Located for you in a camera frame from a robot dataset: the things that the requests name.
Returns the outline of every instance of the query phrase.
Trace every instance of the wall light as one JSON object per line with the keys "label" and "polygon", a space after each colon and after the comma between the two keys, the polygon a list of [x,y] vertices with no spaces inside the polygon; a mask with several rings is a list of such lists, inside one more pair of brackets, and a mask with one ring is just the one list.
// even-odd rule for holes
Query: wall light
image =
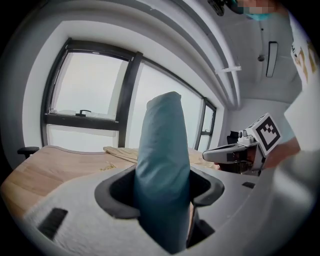
{"label": "wall light", "polygon": [[266,68],[266,77],[272,78],[275,71],[276,61],[278,53],[278,43],[269,42],[269,57],[268,57],[268,66]]}

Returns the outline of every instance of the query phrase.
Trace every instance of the pillow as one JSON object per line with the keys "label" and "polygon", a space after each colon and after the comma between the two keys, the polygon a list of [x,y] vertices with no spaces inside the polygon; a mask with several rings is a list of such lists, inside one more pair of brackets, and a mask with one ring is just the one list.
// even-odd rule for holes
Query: pillow
{"label": "pillow", "polygon": [[146,105],[134,178],[134,205],[140,210],[140,225],[171,254],[186,248],[189,173],[181,95],[169,92]]}

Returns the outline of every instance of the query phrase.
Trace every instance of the beige blanket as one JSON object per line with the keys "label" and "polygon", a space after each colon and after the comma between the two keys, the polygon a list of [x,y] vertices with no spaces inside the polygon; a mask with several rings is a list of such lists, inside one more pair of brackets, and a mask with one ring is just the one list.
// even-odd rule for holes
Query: beige blanket
{"label": "beige blanket", "polygon": [[[105,146],[103,150],[117,158],[121,158],[127,160],[132,163],[138,162],[138,149],[137,148],[126,148],[126,147],[112,147]],[[211,168],[213,170],[218,170],[219,165],[214,164],[213,162],[208,162],[203,159],[202,153],[194,150],[192,148],[188,148],[189,151],[189,160],[191,165],[198,165],[207,168]]]}

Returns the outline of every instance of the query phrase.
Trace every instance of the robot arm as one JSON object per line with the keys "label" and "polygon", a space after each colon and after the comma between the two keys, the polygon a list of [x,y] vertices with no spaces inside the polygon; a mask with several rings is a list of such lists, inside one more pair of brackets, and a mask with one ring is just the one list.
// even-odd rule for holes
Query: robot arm
{"label": "robot arm", "polygon": [[260,172],[267,155],[281,141],[279,129],[269,113],[239,132],[238,142],[203,152],[203,159],[219,163],[223,169],[239,174]]}

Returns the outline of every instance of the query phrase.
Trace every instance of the window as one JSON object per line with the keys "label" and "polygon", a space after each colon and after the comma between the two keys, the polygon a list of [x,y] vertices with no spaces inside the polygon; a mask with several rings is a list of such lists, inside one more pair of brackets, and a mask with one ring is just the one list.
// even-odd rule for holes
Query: window
{"label": "window", "polygon": [[105,55],[70,52],[59,72],[50,113],[116,120],[128,61]]}
{"label": "window", "polygon": [[147,102],[172,91],[181,95],[188,146],[206,150],[216,109],[191,85],[141,52],[70,38],[45,85],[42,145],[82,152],[138,148]]}
{"label": "window", "polygon": [[101,152],[124,147],[140,52],[69,39],[57,56],[41,106],[42,144]]}
{"label": "window", "polygon": [[197,128],[199,126],[199,116],[201,114],[202,99],[185,87],[182,83],[166,75],[164,72],[144,63],[140,80],[137,84],[136,95],[131,100],[132,120],[129,123],[127,133],[127,146],[138,148],[143,120],[147,110],[147,102],[154,97],[168,93],[177,92],[181,95],[181,105],[184,114],[184,122],[187,134],[187,142],[193,148]]}
{"label": "window", "polygon": [[101,152],[103,147],[118,147],[116,130],[87,129],[48,124],[48,144],[82,152]]}
{"label": "window", "polygon": [[195,143],[195,149],[204,152],[209,149],[214,131],[216,108],[205,98],[202,105],[200,129]]}

